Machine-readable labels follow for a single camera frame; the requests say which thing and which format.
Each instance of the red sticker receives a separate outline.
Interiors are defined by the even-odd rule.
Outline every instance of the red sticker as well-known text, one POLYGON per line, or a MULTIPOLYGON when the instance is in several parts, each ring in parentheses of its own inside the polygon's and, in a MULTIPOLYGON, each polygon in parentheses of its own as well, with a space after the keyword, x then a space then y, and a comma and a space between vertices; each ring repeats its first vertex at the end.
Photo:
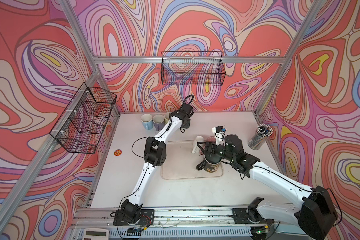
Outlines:
POLYGON ((117 149, 114 154, 115 154, 115 156, 120 156, 121 155, 121 150, 117 149))

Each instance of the mug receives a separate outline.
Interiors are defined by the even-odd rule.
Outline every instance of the mug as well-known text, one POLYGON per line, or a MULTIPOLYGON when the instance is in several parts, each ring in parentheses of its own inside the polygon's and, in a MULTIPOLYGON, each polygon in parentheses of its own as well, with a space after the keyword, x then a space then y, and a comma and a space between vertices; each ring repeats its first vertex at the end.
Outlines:
POLYGON ((160 114, 155 115, 153 120, 154 120, 154 126, 156 128, 156 131, 160 131, 165 126, 163 115, 160 115, 160 114))
POLYGON ((169 114, 171 114, 171 112, 168 112, 168 113, 164 114, 165 124, 167 124, 169 122, 169 114))
POLYGON ((149 130, 154 127, 151 114, 144 114, 140 119, 145 129, 149 130))

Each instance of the pen holder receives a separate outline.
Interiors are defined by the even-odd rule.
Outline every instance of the pen holder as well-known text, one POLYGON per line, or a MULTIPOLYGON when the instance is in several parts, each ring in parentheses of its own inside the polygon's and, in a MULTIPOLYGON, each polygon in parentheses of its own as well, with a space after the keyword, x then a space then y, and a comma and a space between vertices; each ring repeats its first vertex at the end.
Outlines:
POLYGON ((268 136, 262 137, 257 132, 255 132, 255 135, 248 141, 248 147, 253 150, 259 150, 267 137, 268 136))

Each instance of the black mesh basket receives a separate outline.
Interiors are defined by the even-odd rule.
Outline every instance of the black mesh basket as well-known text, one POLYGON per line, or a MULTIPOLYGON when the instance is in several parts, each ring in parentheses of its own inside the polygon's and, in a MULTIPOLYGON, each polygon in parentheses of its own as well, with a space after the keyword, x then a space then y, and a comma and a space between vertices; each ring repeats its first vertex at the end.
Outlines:
POLYGON ((223 85, 225 68, 221 51, 163 51, 163 85, 223 85))
POLYGON ((116 97, 102 88, 86 88, 55 139, 67 152, 95 153, 116 97))

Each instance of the white tabletop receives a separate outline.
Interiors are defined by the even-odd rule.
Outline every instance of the white tabletop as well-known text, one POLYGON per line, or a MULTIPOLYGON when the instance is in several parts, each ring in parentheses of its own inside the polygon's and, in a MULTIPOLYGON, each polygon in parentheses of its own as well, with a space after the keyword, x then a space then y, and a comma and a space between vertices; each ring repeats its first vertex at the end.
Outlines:
MULTIPOLYGON (((131 146, 136 139, 157 133, 154 129, 143 128, 141 116, 140 113, 121 114, 91 208, 118 207, 121 198, 129 195, 134 188, 144 160, 132 153, 131 146), (122 150, 120 156, 114 155, 117 149, 122 150)), ((212 136, 212 128, 216 126, 225 127, 226 135, 236 134, 243 141, 247 153, 278 171, 267 144, 263 144, 259 150, 252 150, 247 145, 257 127, 252 112, 195 113, 191 117, 190 128, 184 133, 178 130, 169 141, 193 140, 198 135, 206 139, 212 136)), ((139 140, 134 145, 134 152, 142 156, 144 145, 145 139, 139 140)), ((241 180, 239 173, 231 166, 222 164, 222 167, 224 174, 221 177, 178 180, 165 180, 158 170, 146 189, 143 206, 242 205, 250 204, 256 197, 277 203, 289 203, 283 196, 254 179, 245 177, 241 180)))

